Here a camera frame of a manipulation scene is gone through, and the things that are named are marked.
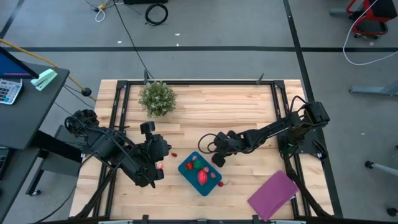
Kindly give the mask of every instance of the purple notebook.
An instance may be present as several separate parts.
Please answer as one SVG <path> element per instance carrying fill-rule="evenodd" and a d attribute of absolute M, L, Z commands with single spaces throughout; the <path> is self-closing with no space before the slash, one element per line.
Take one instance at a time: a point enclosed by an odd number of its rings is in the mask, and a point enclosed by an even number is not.
<path fill-rule="evenodd" d="M 299 189 L 283 171 L 278 171 L 249 198 L 250 206 L 264 220 L 278 211 Z"/>

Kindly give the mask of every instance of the white cable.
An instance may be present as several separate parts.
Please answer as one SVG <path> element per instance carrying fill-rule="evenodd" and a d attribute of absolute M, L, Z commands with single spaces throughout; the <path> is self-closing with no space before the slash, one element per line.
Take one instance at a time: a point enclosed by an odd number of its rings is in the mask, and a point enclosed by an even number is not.
<path fill-rule="evenodd" d="M 347 38 L 346 38 L 346 42 L 344 43 L 344 46 L 343 46 L 343 54 L 344 54 L 344 56 L 346 57 L 347 61 L 348 61 L 349 63 L 353 64 L 353 65 L 358 65 L 358 66 L 359 66 L 359 65 L 369 65 L 369 64 L 372 64 L 372 63 L 374 63 L 374 62 L 378 62 L 378 61 L 384 60 L 384 59 L 386 59 L 386 58 L 389 58 L 389 57 L 395 55 L 396 53 L 398 53 L 398 51 L 396 51 L 396 52 L 394 52 L 394 53 L 392 53 L 392 54 L 390 54 L 390 55 L 388 55 L 388 56 L 385 56 L 385 57 L 383 57 L 383 58 L 379 58 L 379 59 L 377 59 L 377 60 L 373 60 L 373 61 L 371 61 L 371 62 L 366 62 L 366 63 L 354 63 L 354 62 L 352 62 L 350 59 L 348 59 L 348 57 L 347 57 L 347 55 L 346 55 L 346 45 L 347 45 L 347 41 L 348 41 L 348 38 L 349 38 L 349 34 L 351 33 L 351 31 L 352 31 L 353 28 L 354 28 L 354 25 L 356 24 L 356 22 L 357 22 L 363 15 L 365 15 L 366 12 L 368 12 L 368 11 L 370 10 L 370 8 L 372 8 L 372 6 L 373 6 L 377 1 L 378 1 L 378 0 L 375 0 L 375 2 L 372 3 L 372 4 L 370 5 L 370 7 L 367 8 L 367 9 L 362 13 L 362 15 L 360 15 L 360 16 L 355 20 L 354 24 L 351 26 L 351 28 L 350 28 L 349 31 L 348 31 Z"/>
<path fill-rule="evenodd" d="M 98 20 L 98 15 L 99 15 L 101 12 L 104 14 L 104 17 L 102 17 L 102 19 Z M 95 16 L 95 21 L 96 21 L 96 22 L 102 22 L 104 19 L 105 19 L 105 12 L 104 12 L 102 9 L 98 9 L 97 15 Z"/>

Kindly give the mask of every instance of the black desk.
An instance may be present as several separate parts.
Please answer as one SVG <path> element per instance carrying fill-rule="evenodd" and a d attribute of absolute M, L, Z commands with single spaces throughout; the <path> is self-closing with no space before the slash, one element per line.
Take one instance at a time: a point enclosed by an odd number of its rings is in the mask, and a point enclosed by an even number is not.
<path fill-rule="evenodd" d="M 40 74 L 50 67 L 25 63 Z M 80 150 L 39 131 L 39 128 L 64 85 L 69 71 L 51 68 L 58 75 L 42 91 L 24 80 L 24 91 L 13 105 L 0 105 L 0 146 L 11 149 L 11 160 L 0 180 L 0 223 L 14 202 L 38 156 L 49 152 L 81 162 Z"/>

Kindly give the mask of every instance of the yellow cable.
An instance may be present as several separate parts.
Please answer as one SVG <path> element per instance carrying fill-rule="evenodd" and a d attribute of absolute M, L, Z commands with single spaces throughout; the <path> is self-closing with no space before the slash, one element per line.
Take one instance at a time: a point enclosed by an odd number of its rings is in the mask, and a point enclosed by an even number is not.
<path fill-rule="evenodd" d="M 43 58 L 43 57 L 41 57 L 41 56 L 39 56 L 39 55 L 33 54 L 32 52 L 29 52 L 29 51 L 27 51 L 27 50 L 24 50 L 24 49 L 22 49 L 22 48 L 20 48 L 20 47 L 18 47 L 18 46 L 16 46 L 16 45 L 14 45 L 14 44 L 12 44 L 12 43 L 6 41 L 6 40 L 0 39 L 0 42 L 2 42 L 2 43 L 4 43 L 4 44 L 7 44 L 8 46 L 14 47 L 15 49 L 20 50 L 21 52 L 24 52 L 24 53 L 26 53 L 26 54 L 29 54 L 30 56 L 33 56 L 33 57 L 38 58 L 38 59 L 40 59 L 40 60 L 43 60 L 44 62 L 49 63 L 50 65 L 52 65 L 52 66 L 55 67 L 55 68 L 58 68 L 58 66 L 56 66 L 56 65 L 55 65 L 54 63 L 52 63 L 51 61 L 49 61 L 49 60 L 47 60 L 47 59 L 45 59 L 45 58 Z M 81 90 L 84 90 L 84 88 L 83 88 L 78 82 L 76 82 L 75 79 L 73 79 L 71 76 L 68 76 L 68 78 L 69 78 L 76 86 L 78 86 Z M 92 99 L 92 100 L 94 100 L 94 102 L 96 102 L 96 99 L 95 99 L 94 97 L 89 96 L 89 98 Z"/>

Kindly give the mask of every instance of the red chair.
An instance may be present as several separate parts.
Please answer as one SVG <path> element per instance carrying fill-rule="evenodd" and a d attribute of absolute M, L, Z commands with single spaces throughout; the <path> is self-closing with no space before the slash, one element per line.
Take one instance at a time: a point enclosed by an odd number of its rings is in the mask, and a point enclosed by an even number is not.
<path fill-rule="evenodd" d="M 360 9 L 351 11 L 350 8 L 356 2 L 356 0 L 352 0 L 346 9 L 349 18 L 356 21 L 375 1 L 376 0 L 364 0 Z M 386 22 L 395 17 L 397 17 L 397 11 L 392 0 L 378 0 L 365 15 L 355 22 L 352 30 L 352 32 L 355 33 L 354 37 L 357 38 L 361 35 L 369 35 L 378 39 L 388 32 Z"/>

